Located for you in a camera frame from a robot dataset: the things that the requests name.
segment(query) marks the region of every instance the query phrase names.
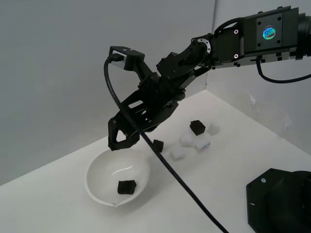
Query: black cable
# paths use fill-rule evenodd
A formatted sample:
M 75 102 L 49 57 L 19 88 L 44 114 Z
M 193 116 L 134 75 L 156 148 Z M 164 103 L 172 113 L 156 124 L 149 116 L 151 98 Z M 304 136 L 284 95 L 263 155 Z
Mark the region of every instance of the black cable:
M 244 18 L 233 18 L 225 23 L 223 23 L 222 25 L 220 25 L 214 32 L 214 34 L 218 34 L 222 29 L 224 29 L 225 27 L 233 24 L 233 23 L 238 23 L 241 22 Z
M 303 81 L 306 79 L 311 78 L 311 74 L 300 77 L 300 78 L 296 78 L 296 79 L 287 79 L 287 80 L 275 80 L 275 79 L 269 79 L 266 76 L 263 75 L 262 70 L 261 70 L 261 65 L 260 65 L 260 59 L 256 59 L 256 65 L 257 65 L 257 70 L 258 70 L 258 74 L 266 81 L 271 82 L 271 83 L 296 83 L 299 81 Z
M 148 138 L 148 136 L 144 133 L 142 129 L 139 128 L 139 126 L 136 124 L 136 122 L 132 119 L 132 117 L 128 114 L 126 108 L 121 104 L 120 100 L 118 99 L 115 91 L 112 88 L 109 74 L 108 74 L 108 65 L 112 61 L 122 61 L 123 57 L 119 54 L 113 54 L 112 56 L 109 56 L 105 63 L 104 63 L 104 76 L 106 80 L 106 84 L 108 87 L 108 90 L 117 104 L 118 108 L 120 109 L 123 116 L 126 118 L 126 120 L 132 125 L 132 127 L 145 139 L 146 143 L 150 146 L 150 148 L 154 151 L 156 156 L 159 158 L 159 160 L 163 163 L 163 165 L 167 168 L 167 170 L 175 177 L 175 179 L 180 183 L 180 185 L 186 190 L 187 193 L 192 197 L 192 199 L 199 205 L 201 210 L 209 217 L 209 219 L 223 232 L 223 233 L 229 233 L 218 221 L 215 219 L 215 217 L 207 210 L 207 208 L 201 203 L 201 201 L 197 198 L 197 196 L 192 192 L 192 190 L 186 185 L 186 183 L 179 177 L 179 175 L 174 171 L 174 169 L 168 164 L 168 162 L 163 158 L 163 156 L 160 154 L 160 152 L 156 149 L 156 147 L 153 145 L 151 140 Z

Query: white wall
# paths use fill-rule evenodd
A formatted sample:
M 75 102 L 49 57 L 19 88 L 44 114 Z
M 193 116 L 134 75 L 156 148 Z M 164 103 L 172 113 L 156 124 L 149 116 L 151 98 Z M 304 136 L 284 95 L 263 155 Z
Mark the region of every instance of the white wall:
M 291 5 L 299 7 L 300 13 L 311 15 L 309 0 L 216 0 L 213 28 L 223 22 L 235 18 L 256 14 L 258 11 L 268 11 L 279 6 Z M 302 61 L 282 61 L 262 65 L 266 76 L 275 79 L 291 79 L 311 73 L 311 59 Z M 257 102 L 282 109 L 292 120 L 289 130 L 282 136 L 311 154 L 311 79 L 293 84 L 274 84 L 263 80 L 256 66 L 234 67 L 211 71 L 207 77 L 207 90 L 241 109 L 247 115 L 249 107 L 241 106 L 241 99 L 236 93 L 248 91 Z M 261 123 L 273 128 L 274 122 L 263 120 Z
M 107 135 L 117 113 L 103 79 L 109 46 L 145 53 L 155 71 L 211 31 L 214 2 L 0 1 L 0 185 Z M 134 73 L 110 72 L 121 99 L 136 90 Z

